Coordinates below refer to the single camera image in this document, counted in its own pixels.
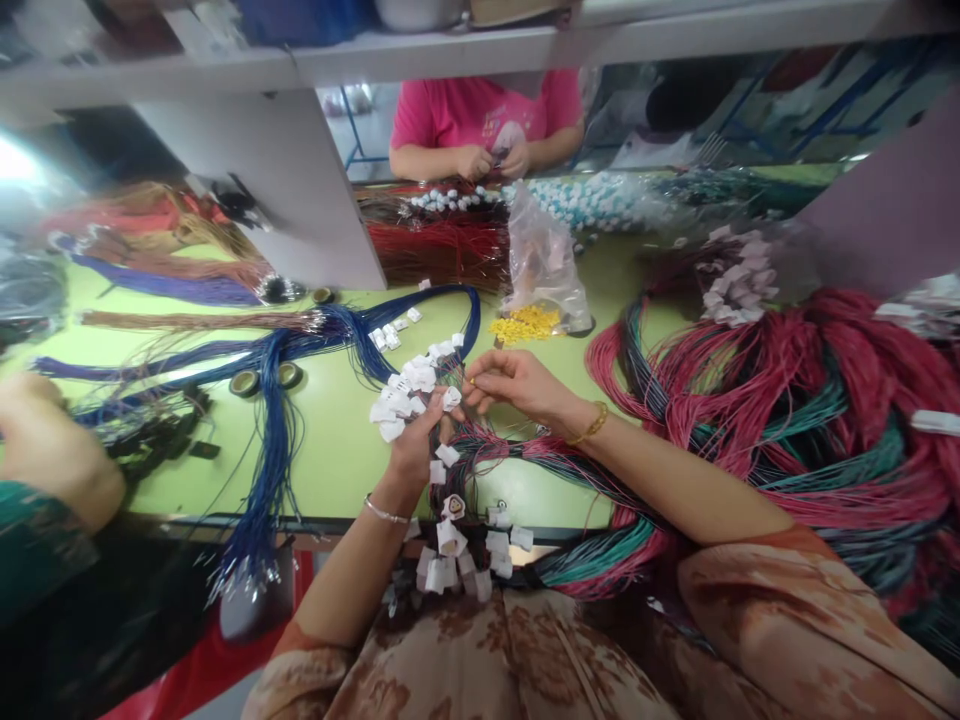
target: pink t-shirt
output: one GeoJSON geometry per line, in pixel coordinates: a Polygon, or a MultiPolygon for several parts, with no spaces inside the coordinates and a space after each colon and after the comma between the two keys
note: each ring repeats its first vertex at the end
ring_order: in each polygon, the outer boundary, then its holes
{"type": "Polygon", "coordinates": [[[576,70],[551,70],[531,100],[483,77],[408,80],[400,89],[390,146],[480,145],[509,150],[543,140],[583,117],[576,70]]]}

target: silver bracelet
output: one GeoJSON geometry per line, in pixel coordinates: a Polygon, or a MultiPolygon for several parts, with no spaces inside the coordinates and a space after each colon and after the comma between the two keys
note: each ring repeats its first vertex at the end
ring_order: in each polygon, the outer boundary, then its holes
{"type": "Polygon", "coordinates": [[[363,499],[363,504],[366,505],[370,509],[370,512],[372,512],[378,518],[380,518],[381,520],[388,520],[392,523],[397,523],[399,525],[410,524],[410,518],[402,518],[399,515],[391,515],[390,513],[384,512],[383,510],[378,508],[376,505],[370,502],[371,495],[373,495],[373,493],[367,493],[367,496],[363,499]]]}

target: green table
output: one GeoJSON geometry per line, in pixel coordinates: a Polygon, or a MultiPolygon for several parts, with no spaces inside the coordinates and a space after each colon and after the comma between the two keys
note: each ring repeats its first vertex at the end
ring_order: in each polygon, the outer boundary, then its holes
{"type": "MultiPolygon", "coordinates": [[[[643,244],[642,238],[604,237],[579,258],[581,279],[587,288],[598,330],[612,323],[624,305],[636,297],[641,269],[634,258],[643,244]]],[[[217,251],[194,247],[184,254],[213,257],[217,251]]],[[[105,279],[92,270],[72,264],[68,273],[71,315],[84,309],[139,313],[245,312],[203,308],[123,288],[114,288],[99,297],[110,287],[105,279]]],[[[408,292],[410,289],[348,292],[344,293],[343,300],[358,306],[372,306],[408,292]]],[[[488,328],[497,317],[499,301],[491,296],[481,297],[484,301],[481,331],[469,359],[492,347],[495,340],[488,328]]],[[[423,303],[419,309],[423,320],[404,330],[401,333],[403,345],[387,355],[395,367],[400,367],[415,354],[425,352],[429,344],[459,331],[466,320],[469,301],[466,296],[444,296],[423,303]]],[[[649,315],[645,336],[656,341],[683,324],[676,309],[655,307],[649,315]]],[[[261,331],[250,330],[194,335],[178,349],[213,339],[251,339],[260,334],[261,331]]],[[[156,331],[84,327],[69,317],[66,328],[42,343],[16,348],[0,373],[22,369],[37,355],[49,355],[77,364],[123,364],[131,361],[145,343],[169,341],[169,335],[156,331]]],[[[574,391],[599,400],[603,395],[583,365],[583,354],[589,341],[590,338],[555,337],[531,342],[527,347],[574,391]]],[[[306,373],[306,380],[292,392],[292,397],[304,416],[306,440],[293,464],[294,490],[305,517],[323,521],[321,525],[328,529],[331,522],[333,527],[346,527],[347,521],[356,517],[364,495],[374,487],[389,456],[389,446],[380,438],[376,426],[368,421],[376,395],[357,381],[346,351],[305,358],[299,363],[306,373]]],[[[76,381],[60,381],[60,385],[73,400],[91,392],[93,387],[76,381]]],[[[246,456],[240,461],[254,430],[255,400],[231,395],[226,382],[207,389],[214,400],[211,421],[201,425],[194,437],[222,446],[219,456],[213,461],[183,456],[165,462],[138,488],[131,506],[133,512],[199,518],[242,510],[259,450],[259,440],[254,437],[246,456]]],[[[516,425],[524,419],[512,409],[504,408],[503,412],[494,415],[494,421],[499,430],[507,433],[517,431],[516,425]]],[[[503,500],[514,521],[524,526],[564,529],[569,535],[571,531],[584,527],[606,526],[609,521],[610,504],[605,498],[597,499],[596,493],[568,484],[521,460],[504,461],[483,476],[479,483],[481,507],[503,500]]],[[[419,512],[428,516],[425,501],[419,512]]]]}

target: gold bracelet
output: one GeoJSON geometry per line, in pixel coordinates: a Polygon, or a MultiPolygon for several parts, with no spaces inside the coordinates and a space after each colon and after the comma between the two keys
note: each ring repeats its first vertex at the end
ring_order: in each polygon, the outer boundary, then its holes
{"type": "Polygon", "coordinates": [[[583,435],[578,437],[576,440],[570,440],[567,442],[567,445],[569,445],[570,447],[573,447],[574,445],[579,445],[588,437],[592,437],[593,435],[596,435],[598,432],[600,432],[600,428],[602,428],[603,424],[607,421],[607,413],[609,412],[609,409],[607,408],[607,404],[605,402],[600,402],[599,400],[597,400],[596,402],[594,402],[594,405],[600,408],[600,416],[593,421],[593,425],[588,427],[587,431],[583,435]]]}

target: bangle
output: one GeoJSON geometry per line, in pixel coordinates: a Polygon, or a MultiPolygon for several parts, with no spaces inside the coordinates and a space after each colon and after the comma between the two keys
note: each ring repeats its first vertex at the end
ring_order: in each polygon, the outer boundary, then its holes
{"type": "Polygon", "coordinates": [[[573,447],[574,445],[579,445],[588,437],[592,437],[596,435],[598,432],[600,432],[600,428],[602,428],[603,424],[607,421],[607,413],[609,412],[607,408],[607,404],[605,402],[600,402],[599,400],[597,400],[596,402],[594,402],[594,405],[600,408],[599,417],[597,417],[597,419],[593,421],[593,424],[587,428],[586,432],[583,433],[583,435],[578,437],[576,440],[570,440],[567,442],[567,445],[569,445],[570,447],[573,447]]]}
{"type": "Polygon", "coordinates": [[[392,523],[397,523],[398,525],[410,524],[410,518],[402,518],[399,515],[391,515],[390,513],[384,512],[383,510],[378,508],[376,505],[370,502],[371,495],[373,495],[373,493],[367,493],[367,496],[363,499],[363,504],[366,505],[367,508],[370,510],[370,512],[372,512],[378,518],[380,518],[381,520],[387,520],[392,523]]]}

